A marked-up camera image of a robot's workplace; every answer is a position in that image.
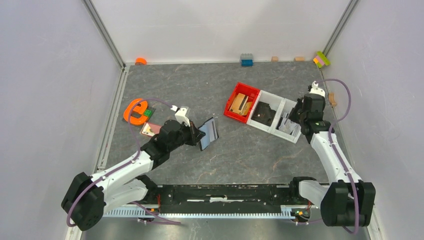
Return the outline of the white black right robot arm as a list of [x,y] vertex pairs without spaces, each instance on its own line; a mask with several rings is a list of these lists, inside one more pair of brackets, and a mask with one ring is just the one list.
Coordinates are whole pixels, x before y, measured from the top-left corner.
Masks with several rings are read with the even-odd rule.
[[325,105],[324,96],[307,93],[297,100],[289,119],[300,125],[301,133],[321,160],[329,186],[321,185],[313,177],[294,177],[289,199],[295,204],[308,200],[319,207],[322,221],[328,227],[367,227],[376,189],[349,164],[331,123],[323,119]]

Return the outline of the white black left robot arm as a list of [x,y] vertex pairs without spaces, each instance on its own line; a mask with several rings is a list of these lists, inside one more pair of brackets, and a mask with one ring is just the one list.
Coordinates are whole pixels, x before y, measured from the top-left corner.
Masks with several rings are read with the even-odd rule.
[[204,123],[196,127],[176,120],[167,120],[155,134],[126,160],[92,175],[77,174],[62,202],[67,213],[68,227],[78,227],[81,231],[92,228],[104,213],[122,205],[142,200],[153,203],[157,190],[143,183],[138,177],[159,167],[170,158],[172,151],[188,146],[208,147],[216,136],[215,127]]

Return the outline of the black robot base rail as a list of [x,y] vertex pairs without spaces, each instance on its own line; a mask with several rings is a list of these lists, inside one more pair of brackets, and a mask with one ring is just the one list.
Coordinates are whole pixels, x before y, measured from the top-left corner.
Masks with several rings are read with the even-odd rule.
[[277,214],[282,206],[307,207],[288,184],[164,184],[138,201],[161,214]]

